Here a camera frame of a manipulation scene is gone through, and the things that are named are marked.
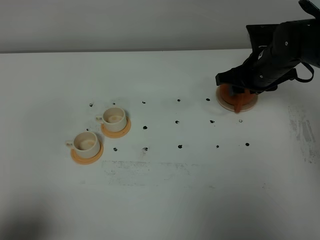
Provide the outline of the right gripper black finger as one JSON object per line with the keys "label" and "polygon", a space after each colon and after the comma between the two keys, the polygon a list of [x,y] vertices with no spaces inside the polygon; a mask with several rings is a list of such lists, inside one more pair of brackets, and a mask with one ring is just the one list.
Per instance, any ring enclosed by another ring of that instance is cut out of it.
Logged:
{"label": "right gripper black finger", "polygon": [[248,94],[248,95],[259,95],[261,91],[255,91],[248,88],[244,88],[242,86],[231,86],[231,95],[240,95],[240,94]]}
{"label": "right gripper black finger", "polygon": [[234,67],[215,76],[216,85],[223,84],[238,88],[254,88],[253,68],[255,61],[245,61],[242,65]]}

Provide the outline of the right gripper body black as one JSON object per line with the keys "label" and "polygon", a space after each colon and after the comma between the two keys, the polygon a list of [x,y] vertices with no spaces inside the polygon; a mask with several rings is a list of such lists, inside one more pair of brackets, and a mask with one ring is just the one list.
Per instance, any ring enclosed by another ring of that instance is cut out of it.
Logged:
{"label": "right gripper body black", "polygon": [[287,80],[308,83],[295,67],[302,64],[315,73],[315,22],[287,21],[280,24],[247,25],[252,54],[246,60],[247,86],[266,91]]}

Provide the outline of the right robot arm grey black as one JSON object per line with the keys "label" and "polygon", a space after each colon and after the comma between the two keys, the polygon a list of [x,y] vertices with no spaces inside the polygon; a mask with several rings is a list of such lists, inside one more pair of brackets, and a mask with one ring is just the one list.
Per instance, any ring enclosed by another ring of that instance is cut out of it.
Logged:
{"label": "right robot arm grey black", "polygon": [[218,73],[217,86],[229,85],[232,93],[260,94],[288,80],[311,81],[299,78],[295,67],[302,64],[313,73],[320,66],[320,10],[309,0],[298,3],[313,18],[247,25],[252,53],[242,65]]}

